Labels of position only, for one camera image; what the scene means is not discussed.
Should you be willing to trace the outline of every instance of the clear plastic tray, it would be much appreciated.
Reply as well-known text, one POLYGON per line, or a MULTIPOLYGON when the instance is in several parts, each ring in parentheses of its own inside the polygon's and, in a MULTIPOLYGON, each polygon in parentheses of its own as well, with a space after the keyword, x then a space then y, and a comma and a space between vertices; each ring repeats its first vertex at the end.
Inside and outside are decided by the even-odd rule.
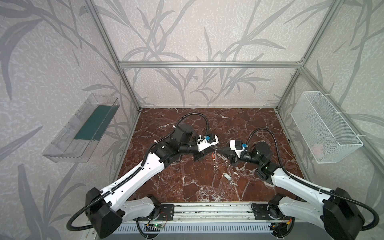
POLYGON ((91 94, 43 156, 53 162, 88 162, 119 106, 117 97, 91 94))

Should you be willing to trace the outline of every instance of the black bracket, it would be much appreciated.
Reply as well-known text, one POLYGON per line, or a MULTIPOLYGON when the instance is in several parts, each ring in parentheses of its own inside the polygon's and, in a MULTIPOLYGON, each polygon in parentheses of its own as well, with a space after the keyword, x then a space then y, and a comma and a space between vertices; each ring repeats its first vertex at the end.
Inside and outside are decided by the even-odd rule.
MULTIPOLYGON (((171 220, 173 220, 174 211, 175 211, 175 205, 174 204, 161 204, 160 212, 165 213, 167 216, 165 216, 165 214, 160 214, 157 217, 155 217, 155 219, 153 221, 157 221, 157 220, 158 221, 165 221, 165 220, 171 221, 171 220)), ((138 220, 139 221, 149 221, 151 219, 149 217, 139 217, 138 220)))
POLYGON ((284 216, 281 213, 279 213, 277 217, 271 218, 268 204, 253 203, 252 210, 255 216, 255 220, 289 220, 291 218, 291 217, 284 216))

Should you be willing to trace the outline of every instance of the black motor housing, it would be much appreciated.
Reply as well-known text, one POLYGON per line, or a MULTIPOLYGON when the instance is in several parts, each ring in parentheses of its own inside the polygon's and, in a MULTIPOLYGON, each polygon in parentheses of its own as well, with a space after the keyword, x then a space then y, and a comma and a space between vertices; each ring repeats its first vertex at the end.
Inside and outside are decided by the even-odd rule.
MULTIPOLYGON (((99 197, 101 193, 95 187, 89 190, 85 195, 85 205, 99 197)), ((117 212, 112 210, 104 199, 85 210, 85 215, 100 238, 111 235, 120 226, 124 214, 125 212, 120 209, 117 212)))
MULTIPOLYGON (((333 192, 351 198, 341 188, 336 188, 333 192)), ((365 219, 358 207, 351 202, 333 196, 323 202, 323 216, 321 219, 327 233, 334 239, 354 240, 365 223, 365 219)))

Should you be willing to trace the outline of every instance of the ventilation grille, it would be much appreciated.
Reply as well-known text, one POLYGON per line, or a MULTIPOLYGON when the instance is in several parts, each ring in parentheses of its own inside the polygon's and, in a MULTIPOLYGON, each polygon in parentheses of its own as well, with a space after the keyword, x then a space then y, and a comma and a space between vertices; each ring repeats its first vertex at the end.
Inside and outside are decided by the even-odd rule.
MULTIPOLYGON (((161 233, 269 233, 270 223, 167 223, 161 233)), ((140 224, 143 232, 147 232, 145 224, 140 224)), ((135 223, 123 223, 114 233, 137 233, 135 223)))

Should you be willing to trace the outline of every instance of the transparent plastic bin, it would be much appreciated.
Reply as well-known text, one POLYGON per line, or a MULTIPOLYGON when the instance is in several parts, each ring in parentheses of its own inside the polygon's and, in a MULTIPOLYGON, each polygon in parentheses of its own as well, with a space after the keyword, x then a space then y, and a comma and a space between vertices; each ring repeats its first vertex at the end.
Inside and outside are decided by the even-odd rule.
POLYGON ((114 114, 120 104, 117 97, 97 96, 91 94, 55 139, 44 150, 43 156, 53 162, 88 162, 93 151, 96 149, 101 136, 110 124, 114 114), (94 113, 98 106, 110 106, 104 108, 105 116, 101 116, 97 121, 87 120, 94 113), (87 123, 87 137, 79 136, 80 130, 87 123))
POLYGON ((291 116, 317 163, 339 162, 363 145, 319 91, 303 92, 291 116))

